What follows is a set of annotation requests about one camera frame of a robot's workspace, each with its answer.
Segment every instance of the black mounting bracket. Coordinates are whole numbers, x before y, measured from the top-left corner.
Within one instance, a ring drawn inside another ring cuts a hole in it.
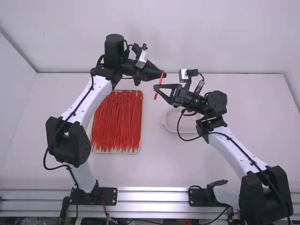
[[[78,188],[72,188],[70,197],[64,197],[60,210],[59,225],[64,225],[69,205],[103,205],[114,206],[118,202],[116,187],[99,187],[98,181],[91,193],[85,193]]]
[[[200,186],[191,186],[188,189],[188,204],[191,207],[199,206],[228,206],[227,204],[219,203],[213,192],[215,186],[226,184],[227,180],[218,180],[207,185],[207,188]]]

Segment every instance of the white table surface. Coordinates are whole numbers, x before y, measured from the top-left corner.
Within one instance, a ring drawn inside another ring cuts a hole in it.
[[[270,166],[280,165],[292,189],[299,187],[298,127],[300,115],[283,75],[205,74],[202,94],[221,90],[228,96],[225,121],[234,134]],[[59,117],[80,94],[89,74],[38,74],[11,149],[0,171],[0,188],[70,188],[73,183],[65,169],[46,171],[45,122]],[[200,77],[193,78],[192,88]],[[153,100],[152,85],[139,87],[122,80],[117,89],[144,93],[141,151],[135,155],[91,154],[89,163],[101,186],[189,187],[238,177],[221,155],[203,139],[183,142],[159,123],[169,106],[161,97]],[[168,75],[163,83],[178,83]],[[48,155],[48,166],[59,165]]]

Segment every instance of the white wall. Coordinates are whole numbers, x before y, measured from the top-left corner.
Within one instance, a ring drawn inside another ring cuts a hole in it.
[[[284,72],[300,105],[298,0],[2,0],[0,26],[40,72],[89,72],[107,34],[167,71]]]
[[[10,148],[35,77],[36,72],[0,34],[0,168]]]

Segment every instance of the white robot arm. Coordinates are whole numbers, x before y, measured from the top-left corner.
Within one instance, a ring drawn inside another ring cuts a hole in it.
[[[154,85],[154,90],[170,105],[183,107],[177,123],[177,132],[184,141],[192,141],[199,137],[218,150],[234,169],[241,180],[240,189],[227,187],[227,180],[218,180],[207,188],[197,185],[189,188],[190,206],[207,206],[207,204],[230,205],[240,210],[241,216],[248,224],[270,224],[293,214],[291,194],[287,175],[280,166],[270,167],[249,151],[232,133],[224,122],[222,115],[227,113],[227,95],[221,91],[212,91],[204,96],[200,91],[204,85],[204,77],[194,92],[189,91],[191,78],[200,74],[197,69],[182,69],[179,80],[186,83]],[[162,89],[171,89],[166,95]],[[200,113],[203,117],[196,120],[198,137],[185,140],[179,134],[179,121],[182,116]]]

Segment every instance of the black cable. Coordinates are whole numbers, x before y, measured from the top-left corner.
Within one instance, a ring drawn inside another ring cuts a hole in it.
[[[146,223],[157,224],[157,225],[163,225],[163,224],[161,224],[161,223],[152,222],[152,221],[145,220],[145,219],[132,219],[132,220],[133,220],[133,221],[143,221],[143,222],[146,222]]]
[[[178,119],[178,122],[177,122],[177,134],[178,134],[178,137],[179,137],[181,140],[183,140],[183,141],[185,141],[185,142],[190,142],[190,141],[193,141],[193,140],[196,140],[196,139],[200,138],[200,136],[194,137],[194,138],[192,138],[192,139],[184,139],[183,137],[181,137],[181,135],[180,135],[180,133],[179,133],[179,123],[180,123],[180,120],[181,120],[182,116],[184,115],[184,112],[185,112],[185,111],[186,111],[186,109],[183,109],[183,110],[181,111],[181,115],[180,115],[180,117],[179,117],[179,119]],[[196,115],[196,113],[185,114],[185,116],[193,116],[193,115]]]
[[[198,74],[202,77],[202,80],[204,81],[204,76],[202,75],[202,73],[198,72]]]
[[[99,59],[97,61],[97,64],[96,64],[96,67],[100,65],[103,58],[104,58],[104,54],[99,57]]]
[[[129,224],[131,224],[131,222],[133,221],[134,219],[132,218],[128,223],[126,223],[126,224],[121,224],[121,225],[129,225]]]
[[[221,212],[221,214],[220,215],[218,215],[215,219],[213,219],[212,221],[210,221],[210,222],[208,222],[208,223],[205,223],[205,224],[199,224],[199,225],[208,225],[208,224],[211,224],[211,223],[213,223],[213,222],[215,222],[217,219],[219,219],[225,212],[226,212],[226,210],[227,209],[229,209],[230,208],[230,206],[227,206],[225,209],[224,209],[224,211],[223,212]]]
[[[271,187],[272,191],[274,191],[275,195],[277,196],[280,204],[285,209],[285,211],[287,213],[287,216],[286,216],[287,222],[288,222],[288,225],[290,225],[291,224],[291,219],[289,217],[288,209],[287,209],[285,203],[283,202],[283,200],[282,200],[280,194],[278,193],[278,191],[276,190],[275,186],[272,184],[272,182],[267,177],[267,175],[261,170],[261,168],[256,164],[256,162],[232,138],[230,138],[228,135],[220,133],[220,132],[210,132],[209,135],[211,135],[211,134],[222,135],[222,136],[226,137],[228,140],[230,140],[248,158],[248,160],[258,169],[258,171],[261,172],[261,175],[267,181],[267,183]]]
[[[127,40],[123,40],[124,42],[125,42],[125,44],[126,44],[126,49],[129,49],[129,45],[128,45],[128,43],[127,43]]]

